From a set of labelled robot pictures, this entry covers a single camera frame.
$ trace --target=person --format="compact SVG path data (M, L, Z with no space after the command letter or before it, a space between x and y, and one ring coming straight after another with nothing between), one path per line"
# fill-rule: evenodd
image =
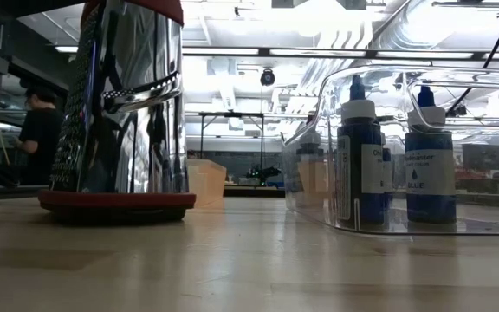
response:
M26 91L26 114L23 130L16 138L16 148L28 154L21 174L23 185L47 185L53 165L64 115L55 107L56 95L41 87Z

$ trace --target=bottle label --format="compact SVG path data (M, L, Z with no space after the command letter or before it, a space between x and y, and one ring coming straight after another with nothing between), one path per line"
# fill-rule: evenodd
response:
M393 182L392 182L392 162L391 161L383 161L382 163L382 184L385 187L385 192L393 192Z
M361 192L382 194L382 146L380 144L361 145Z
M338 218L349 220L352 212L352 176L350 171L350 137L338 137Z
M408 194L455 195L452 150L417 150L405 153L405 184Z

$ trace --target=ceiling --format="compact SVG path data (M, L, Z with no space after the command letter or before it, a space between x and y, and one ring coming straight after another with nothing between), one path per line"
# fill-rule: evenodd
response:
M433 6L433 0L411 0L389 27L373 33L406 0L367 0L366 11L345 10L335 0L307 0L292 9L275 0L182 1L185 12L183 45L199 47L284 47L337 49L474 49L490 50L499 36L499 9L456 9ZM238 7L239 16L234 8ZM21 18L21 22L55 45L76 45L82 5ZM301 114L314 110L319 86L335 71L370 62L308 58L200 57L184 58L186 111ZM482 62L434 65L481 67ZM491 67L498 67L493 62ZM276 82L263 87L259 77L272 68ZM225 105L231 102L232 107ZM300 120L267 121L266 133L294 132ZM199 134L199 117L187 117L188 134ZM227 120L222 127L228 133ZM244 129L255 130L246 120Z

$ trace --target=blue liquid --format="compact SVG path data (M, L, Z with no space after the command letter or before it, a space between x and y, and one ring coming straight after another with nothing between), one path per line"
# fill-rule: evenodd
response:
M383 224L385 222L384 193L365 193L361 190L362 163L361 146L364 144L380 147L380 125L374 124L368 118L353 118L344 121L344 126L338 128L338 137L350 138L350 166L351 166L351 203L358 199L360 202L360 222L363 224ZM354 222L354 210L348 222Z
M451 133L411 132L405 135L405 151L453 151ZM456 196L437 194L406 194L407 218L412 222L448 224L456 222Z
M389 148L383 148L382 149L382 161L384 162L384 166L390 166L391 168L391 173L392 173L392 154L390 153L390 149ZM383 206L384 206L384 209L385 211L389 210L390 208L392 208L392 190L388 190L387 192L384 193L384 200L383 200Z

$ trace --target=dropper bottle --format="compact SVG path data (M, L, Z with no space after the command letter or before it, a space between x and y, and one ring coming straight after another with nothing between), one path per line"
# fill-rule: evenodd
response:
M382 184L385 188L384 194L384 208L385 211L392 208L392 196L393 196L393 177L392 177L392 153L390 148L386 147L386 136L384 133L380 133L382 137Z
M338 128L337 208L339 218L354 224L383 224L382 146L375 104L365 97L361 77L355 75L350 101L341 105Z
M437 107L431 88L421 87L417 109L408 113L405 135L407 218L412 222L456 222L455 168L451 132L433 126L445 124L445 110Z

